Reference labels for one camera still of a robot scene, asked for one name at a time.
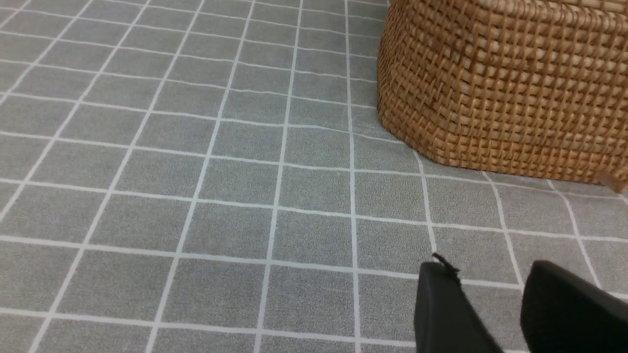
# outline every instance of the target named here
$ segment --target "wicker basket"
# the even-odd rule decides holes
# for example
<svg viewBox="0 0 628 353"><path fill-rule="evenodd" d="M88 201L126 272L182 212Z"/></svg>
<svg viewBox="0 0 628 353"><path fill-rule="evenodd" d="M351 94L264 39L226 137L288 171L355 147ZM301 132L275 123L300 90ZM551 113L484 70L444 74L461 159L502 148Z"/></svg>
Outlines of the wicker basket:
<svg viewBox="0 0 628 353"><path fill-rule="evenodd" d="M627 48L628 0L392 0L379 118L444 165L621 191Z"/></svg>

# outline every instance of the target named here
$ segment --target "black object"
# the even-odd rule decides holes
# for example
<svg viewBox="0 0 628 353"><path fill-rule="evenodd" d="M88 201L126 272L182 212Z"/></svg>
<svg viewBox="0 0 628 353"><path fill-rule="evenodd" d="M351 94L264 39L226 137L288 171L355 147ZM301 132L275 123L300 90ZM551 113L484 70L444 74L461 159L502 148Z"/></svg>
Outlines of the black object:
<svg viewBox="0 0 628 353"><path fill-rule="evenodd" d="M414 311L417 353L503 353L467 300L458 269L423 263ZM521 328L531 353L628 353L628 305L549 261L535 261Z"/></svg>

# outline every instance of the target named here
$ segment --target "gray square tile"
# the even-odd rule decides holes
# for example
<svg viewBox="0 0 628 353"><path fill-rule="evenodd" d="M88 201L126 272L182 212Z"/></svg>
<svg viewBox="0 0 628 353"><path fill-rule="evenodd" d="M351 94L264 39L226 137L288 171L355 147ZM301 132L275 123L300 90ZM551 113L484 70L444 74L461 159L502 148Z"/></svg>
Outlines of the gray square tile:
<svg viewBox="0 0 628 353"><path fill-rule="evenodd" d="M122 45L156 52L176 53L182 40L182 32L134 27Z"/></svg>
<svg viewBox="0 0 628 353"><path fill-rule="evenodd" d="M242 44L239 61L279 68L291 68L294 49L287 46L253 43L245 41Z"/></svg>
<svg viewBox="0 0 628 353"><path fill-rule="evenodd" d="M163 320L255 327L263 279L262 265L181 259Z"/></svg>
<svg viewBox="0 0 628 353"><path fill-rule="evenodd" d="M618 217L628 210L623 200L567 195L581 236L628 239L628 219Z"/></svg>
<svg viewBox="0 0 628 353"><path fill-rule="evenodd" d="M357 169L419 172L413 150L405 144L355 136L354 145Z"/></svg>
<svg viewBox="0 0 628 353"><path fill-rule="evenodd" d="M349 168L349 150L347 133L326 129L288 128L285 162Z"/></svg>
<svg viewBox="0 0 628 353"><path fill-rule="evenodd" d="M175 251L189 208L189 202L113 195L90 242Z"/></svg>
<svg viewBox="0 0 628 353"><path fill-rule="evenodd" d="M26 186L0 224L0 233L82 242L103 193Z"/></svg>
<svg viewBox="0 0 628 353"><path fill-rule="evenodd" d="M44 139L17 138L0 135L0 177L22 180L39 159Z"/></svg>
<svg viewBox="0 0 628 353"><path fill-rule="evenodd" d="M36 182L108 188L126 150L56 142L33 175Z"/></svg>
<svg viewBox="0 0 628 353"><path fill-rule="evenodd" d="M113 3L110 1L93 1L81 17L103 19L105 21L132 23L138 16L140 5Z"/></svg>
<svg viewBox="0 0 628 353"><path fill-rule="evenodd" d="M427 178L427 183L432 222L502 227L490 185L436 178Z"/></svg>
<svg viewBox="0 0 628 353"><path fill-rule="evenodd" d="M297 97L347 102L347 79L312 73L295 73L293 95Z"/></svg>
<svg viewBox="0 0 628 353"><path fill-rule="evenodd" d="M201 157L133 151L117 189L192 197L202 164Z"/></svg>
<svg viewBox="0 0 628 353"><path fill-rule="evenodd" d="M350 273L273 266L264 328L353 336L353 302Z"/></svg>
<svg viewBox="0 0 628 353"><path fill-rule="evenodd" d="M220 124L214 146L215 156L279 161L283 129L238 122Z"/></svg>
<svg viewBox="0 0 628 353"><path fill-rule="evenodd" d="M347 106L292 98L290 124L323 126L348 131Z"/></svg>
<svg viewBox="0 0 628 353"><path fill-rule="evenodd" d="M194 25L193 32L207 33L210 35L242 37L244 31L244 19L225 18L211 14L199 14Z"/></svg>
<svg viewBox="0 0 628 353"><path fill-rule="evenodd" d="M233 60L236 57L239 43L238 39L233 38L190 34L185 40L181 54Z"/></svg>
<svg viewBox="0 0 628 353"><path fill-rule="evenodd" d="M56 37L70 23L70 20L70 18L49 14L18 12L4 25L3 31Z"/></svg>
<svg viewBox="0 0 628 353"><path fill-rule="evenodd" d="M87 4L87 0L32 0L26 9L75 16L85 4Z"/></svg>
<svg viewBox="0 0 628 353"><path fill-rule="evenodd" d="M150 327L52 320L39 351L64 353L142 353Z"/></svg>
<svg viewBox="0 0 628 353"><path fill-rule="evenodd" d="M279 204L297 209L349 213L349 173L285 167Z"/></svg>
<svg viewBox="0 0 628 353"><path fill-rule="evenodd" d="M512 250L525 281L530 274L532 263L536 260L550 260L577 274L581 278L592 282L593 277L575 239L550 238L510 234Z"/></svg>
<svg viewBox="0 0 628 353"><path fill-rule="evenodd" d="M213 130L211 120L152 114L142 130L138 146L205 154Z"/></svg>
<svg viewBox="0 0 628 353"><path fill-rule="evenodd" d="M345 14L345 3L337 0L303 0L303 9Z"/></svg>
<svg viewBox="0 0 628 353"><path fill-rule="evenodd" d="M28 352L43 318L0 315L0 341L7 352Z"/></svg>
<svg viewBox="0 0 628 353"><path fill-rule="evenodd" d="M273 259L352 266L351 219L279 211Z"/></svg>
<svg viewBox="0 0 628 353"><path fill-rule="evenodd" d="M234 89L288 93L290 71L248 65L238 65L235 70L232 84Z"/></svg>
<svg viewBox="0 0 628 353"><path fill-rule="evenodd" d="M63 35L63 39L88 41L90 43L117 45L128 26L106 22L78 19Z"/></svg>
<svg viewBox="0 0 628 353"><path fill-rule="evenodd" d="M277 186L276 165L212 160L200 197L210 200L272 205Z"/></svg>
<svg viewBox="0 0 628 353"><path fill-rule="evenodd" d="M628 293L628 244L624 242L585 241L591 265L607 291Z"/></svg>
<svg viewBox="0 0 628 353"><path fill-rule="evenodd" d="M172 56L132 49L118 49L105 72L123 75L162 78L172 62Z"/></svg>
<svg viewBox="0 0 628 353"><path fill-rule="evenodd" d="M464 286L467 298L484 325L502 348L527 350L521 334L521 292L503 288Z"/></svg>
<svg viewBox="0 0 628 353"><path fill-rule="evenodd" d="M468 280L517 284L503 233L434 228L438 253L460 269Z"/></svg>
<svg viewBox="0 0 628 353"><path fill-rule="evenodd" d="M355 210L359 215L425 220L421 191L418 176L356 173Z"/></svg>
<svg viewBox="0 0 628 353"><path fill-rule="evenodd" d="M262 336L262 353L353 353L355 344L316 339Z"/></svg>
<svg viewBox="0 0 628 353"><path fill-rule="evenodd" d="M76 249L3 242L0 305L47 311L70 269Z"/></svg>
<svg viewBox="0 0 628 353"><path fill-rule="evenodd" d="M240 0L206 0L201 12L221 14L224 16L247 18L251 3Z"/></svg>
<svg viewBox="0 0 628 353"><path fill-rule="evenodd" d="M144 113L82 105L61 137L106 143L131 144Z"/></svg>
<svg viewBox="0 0 628 353"><path fill-rule="evenodd" d="M287 98L283 95L230 91L222 117L270 124L282 124Z"/></svg>
<svg viewBox="0 0 628 353"><path fill-rule="evenodd" d="M299 47L345 53L347 51L347 38L340 33L329 31L301 30L299 32Z"/></svg>
<svg viewBox="0 0 628 353"><path fill-rule="evenodd" d="M186 31L194 17L193 13L172 11L160 8L147 8L138 20L144 26L169 28L171 30Z"/></svg>
<svg viewBox="0 0 628 353"><path fill-rule="evenodd" d="M264 4L255 4L251 19L261 21L289 24L296 26L299 10L295 8L281 8Z"/></svg>
<svg viewBox="0 0 628 353"><path fill-rule="evenodd" d="M198 204L183 250L188 253L266 259L273 211Z"/></svg>
<svg viewBox="0 0 628 353"><path fill-rule="evenodd" d="M41 59L44 65L99 71L112 49L106 46L58 41Z"/></svg>
<svg viewBox="0 0 628 353"><path fill-rule="evenodd" d="M295 45L296 28L265 22L251 21L246 31L246 39L275 43L283 45Z"/></svg>
<svg viewBox="0 0 628 353"><path fill-rule="evenodd" d="M500 185L497 191L509 229L573 234L567 206L557 194Z"/></svg>
<svg viewBox="0 0 628 353"><path fill-rule="evenodd" d="M154 319L171 258L86 251L59 312Z"/></svg>
<svg viewBox="0 0 628 353"><path fill-rule="evenodd" d="M178 57L168 78L226 87L232 67L232 62Z"/></svg>
<svg viewBox="0 0 628 353"><path fill-rule="evenodd" d="M414 340L416 280L360 275L362 337Z"/></svg>
<svg viewBox="0 0 628 353"><path fill-rule="evenodd" d="M297 71L347 75L347 57L343 54L299 50L296 54Z"/></svg>
<svg viewBox="0 0 628 353"><path fill-rule="evenodd" d="M224 89L166 82L155 104L156 111L217 117Z"/></svg>
<svg viewBox="0 0 628 353"><path fill-rule="evenodd" d="M301 27L345 33L345 16L303 10L301 12Z"/></svg>
<svg viewBox="0 0 628 353"><path fill-rule="evenodd" d="M429 261L431 254L430 235L423 225L357 221L360 268L418 273L421 262Z"/></svg>
<svg viewBox="0 0 628 353"><path fill-rule="evenodd" d="M43 97L78 99L93 77L91 73L34 67L15 91Z"/></svg>
<svg viewBox="0 0 628 353"><path fill-rule="evenodd" d="M87 102L148 109L158 86L158 80L101 75L85 100Z"/></svg>
<svg viewBox="0 0 628 353"><path fill-rule="evenodd" d="M6 92L13 87L27 67L21 63L0 62L0 90Z"/></svg>
<svg viewBox="0 0 628 353"><path fill-rule="evenodd" d="M154 353L252 352L255 335L197 330L160 329Z"/></svg>

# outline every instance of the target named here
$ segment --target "floor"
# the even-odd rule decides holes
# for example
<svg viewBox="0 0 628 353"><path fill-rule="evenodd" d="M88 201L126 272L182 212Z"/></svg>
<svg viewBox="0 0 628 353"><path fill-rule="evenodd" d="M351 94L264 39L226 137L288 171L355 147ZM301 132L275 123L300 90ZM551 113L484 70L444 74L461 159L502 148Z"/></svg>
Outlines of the floor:
<svg viewBox="0 0 628 353"><path fill-rule="evenodd" d="M386 0L0 0L2 352L412 352L438 250L503 348L531 263L628 300L628 199L377 122Z"/></svg>

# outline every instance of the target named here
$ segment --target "floor tile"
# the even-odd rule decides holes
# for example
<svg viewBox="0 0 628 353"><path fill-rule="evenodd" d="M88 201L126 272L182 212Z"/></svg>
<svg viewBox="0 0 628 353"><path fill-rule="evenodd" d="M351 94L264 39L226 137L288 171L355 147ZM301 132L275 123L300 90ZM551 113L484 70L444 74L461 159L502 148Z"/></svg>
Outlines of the floor tile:
<svg viewBox="0 0 628 353"><path fill-rule="evenodd" d="M161 256L87 250L58 311L152 320L171 262Z"/></svg>
<svg viewBox="0 0 628 353"><path fill-rule="evenodd" d="M172 56L132 49L118 49L105 72L142 77L162 78L172 62Z"/></svg>
<svg viewBox="0 0 628 353"><path fill-rule="evenodd" d="M349 213L349 173L284 167L279 204L297 209Z"/></svg>
<svg viewBox="0 0 628 353"><path fill-rule="evenodd" d="M262 336L262 353L353 353L355 344L292 337Z"/></svg>
<svg viewBox="0 0 628 353"><path fill-rule="evenodd" d="M362 337L414 340L416 280L360 275L360 323Z"/></svg>
<svg viewBox="0 0 628 353"><path fill-rule="evenodd" d="M581 236L628 239L628 205L623 200L566 195Z"/></svg>
<svg viewBox="0 0 628 353"><path fill-rule="evenodd" d="M0 224L0 233L82 242L102 193L26 186Z"/></svg>
<svg viewBox="0 0 628 353"><path fill-rule="evenodd" d="M425 220L418 176L355 174L355 211L359 215Z"/></svg>
<svg viewBox="0 0 628 353"><path fill-rule="evenodd" d="M43 97L78 99L94 77L91 73L34 67L15 92Z"/></svg>
<svg viewBox="0 0 628 353"><path fill-rule="evenodd" d="M573 234L565 201L557 194L500 185L497 191L509 229Z"/></svg>
<svg viewBox="0 0 628 353"><path fill-rule="evenodd" d="M163 320L255 327L263 278L262 265L181 259Z"/></svg>
<svg viewBox="0 0 628 353"><path fill-rule="evenodd" d="M0 307L47 311L70 269L76 249L3 242Z"/></svg>
<svg viewBox="0 0 628 353"><path fill-rule="evenodd" d="M44 139L0 135L0 177L22 180L48 144Z"/></svg>
<svg viewBox="0 0 628 353"><path fill-rule="evenodd" d="M159 94L156 111L182 112L217 117L223 89L166 82Z"/></svg>
<svg viewBox="0 0 628 353"><path fill-rule="evenodd" d="M349 168L349 134L338 131L288 128L286 163Z"/></svg>
<svg viewBox="0 0 628 353"><path fill-rule="evenodd" d="M264 328L353 336L352 275L273 266Z"/></svg>
<svg viewBox="0 0 628 353"><path fill-rule="evenodd" d="M133 151L117 190L192 197L203 158Z"/></svg>
<svg viewBox="0 0 628 353"><path fill-rule="evenodd" d="M497 343L507 350L527 350L521 328L521 292L503 288L464 286L467 298Z"/></svg>
<svg viewBox="0 0 628 353"><path fill-rule="evenodd" d="M213 130L212 120L152 114L142 130L138 146L205 154Z"/></svg>
<svg viewBox="0 0 628 353"><path fill-rule="evenodd" d="M490 185L436 178L427 182L432 222L501 228Z"/></svg>
<svg viewBox="0 0 628 353"><path fill-rule="evenodd" d="M593 277L585 262L584 255L575 239L550 238L510 234L512 250L525 281L536 260L550 260L592 282Z"/></svg>
<svg viewBox="0 0 628 353"><path fill-rule="evenodd" d="M79 70L99 71L112 49L106 46L58 41L41 63Z"/></svg>
<svg viewBox="0 0 628 353"><path fill-rule="evenodd" d="M265 259L273 211L198 204L183 250L235 258Z"/></svg>
<svg viewBox="0 0 628 353"><path fill-rule="evenodd" d="M278 166L213 159L199 197L211 200L272 205Z"/></svg>
<svg viewBox="0 0 628 353"><path fill-rule="evenodd" d="M32 180L107 189L125 154L122 148L56 142Z"/></svg>
<svg viewBox="0 0 628 353"><path fill-rule="evenodd" d="M329 266L352 266L351 220L279 211L273 259Z"/></svg>
<svg viewBox="0 0 628 353"><path fill-rule="evenodd" d="M423 225L357 221L360 268L418 273L420 263L429 261L431 254L430 235Z"/></svg>
<svg viewBox="0 0 628 353"><path fill-rule="evenodd" d="M282 124L287 98L282 95L230 91L222 117L268 124Z"/></svg>
<svg viewBox="0 0 628 353"><path fill-rule="evenodd" d="M39 351L54 353L144 352L150 327L52 320Z"/></svg>
<svg viewBox="0 0 628 353"><path fill-rule="evenodd" d="M224 334L197 330L160 329L154 353L252 352L255 335Z"/></svg>
<svg viewBox="0 0 628 353"><path fill-rule="evenodd" d="M503 233L436 227L434 237L438 253L460 269L461 278L517 284Z"/></svg>
<svg viewBox="0 0 628 353"><path fill-rule="evenodd" d="M216 136L213 155L278 162L282 135L280 127L223 122Z"/></svg>
<svg viewBox="0 0 628 353"><path fill-rule="evenodd" d="M90 243L175 251L189 202L113 195Z"/></svg>

